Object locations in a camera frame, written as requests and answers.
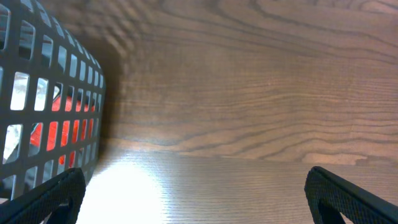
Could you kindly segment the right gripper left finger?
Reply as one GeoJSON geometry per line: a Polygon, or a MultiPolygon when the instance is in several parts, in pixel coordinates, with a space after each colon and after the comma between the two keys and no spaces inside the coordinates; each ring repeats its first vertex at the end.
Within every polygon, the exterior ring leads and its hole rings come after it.
{"type": "Polygon", "coordinates": [[[75,224],[86,191],[80,168],[71,168],[1,205],[1,223],[75,224]]]}

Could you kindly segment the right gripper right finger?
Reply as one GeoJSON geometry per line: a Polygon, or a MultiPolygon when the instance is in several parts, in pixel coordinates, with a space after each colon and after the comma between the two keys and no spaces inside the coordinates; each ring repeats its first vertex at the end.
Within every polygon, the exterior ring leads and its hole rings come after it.
{"type": "Polygon", "coordinates": [[[320,167],[307,174],[304,187],[313,221],[397,223],[397,206],[320,167]]]}

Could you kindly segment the orange pasta package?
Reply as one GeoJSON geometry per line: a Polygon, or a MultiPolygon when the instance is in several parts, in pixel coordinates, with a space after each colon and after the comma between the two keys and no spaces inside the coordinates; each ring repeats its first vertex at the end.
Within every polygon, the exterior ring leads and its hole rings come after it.
{"type": "MultiPolygon", "coordinates": [[[[99,108],[97,100],[97,94],[94,93],[92,96],[88,95],[86,101],[82,101],[82,96],[78,95],[76,100],[71,95],[68,95],[65,102],[66,112],[96,112],[99,108]]],[[[47,135],[44,136],[43,124],[35,123],[32,126],[32,132],[30,134],[29,141],[29,152],[28,156],[36,156],[40,152],[40,147],[43,142],[46,142],[45,150],[47,152],[55,149],[56,145],[60,147],[66,147],[70,143],[76,144],[78,141],[90,140],[93,138],[96,132],[98,119],[75,119],[73,121],[66,120],[62,124],[57,121],[51,121],[48,125],[47,135]]],[[[67,165],[68,167],[81,167],[89,161],[95,158],[95,144],[90,143],[85,147],[76,149],[70,153],[69,160],[66,160],[66,156],[62,155],[58,158],[58,164],[60,166],[67,165]]]]}

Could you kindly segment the grey plastic basket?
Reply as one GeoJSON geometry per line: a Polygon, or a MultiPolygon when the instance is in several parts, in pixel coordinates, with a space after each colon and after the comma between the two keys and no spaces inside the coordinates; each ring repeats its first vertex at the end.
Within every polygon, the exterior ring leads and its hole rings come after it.
{"type": "Polygon", "coordinates": [[[67,165],[60,166],[62,155],[69,160],[70,153],[90,143],[95,144],[95,158],[80,168],[86,180],[93,176],[100,140],[101,117],[106,84],[97,59],[51,16],[41,2],[22,0],[1,1],[1,202],[13,200],[30,192],[46,181],[61,174],[67,165]],[[16,72],[29,75],[27,99],[23,110],[11,110],[11,96],[16,72]],[[49,81],[45,108],[35,111],[35,95],[39,78],[49,81]],[[97,94],[99,108],[96,112],[66,112],[68,95],[74,100],[78,95],[86,101],[88,95],[97,94]],[[47,135],[51,121],[62,124],[75,119],[98,119],[95,135],[90,140],[78,141],[66,147],[56,145],[47,152],[46,142],[36,156],[29,157],[32,126],[43,124],[47,135]],[[21,138],[11,162],[3,163],[7,127],[21,124],[21,138]]]}

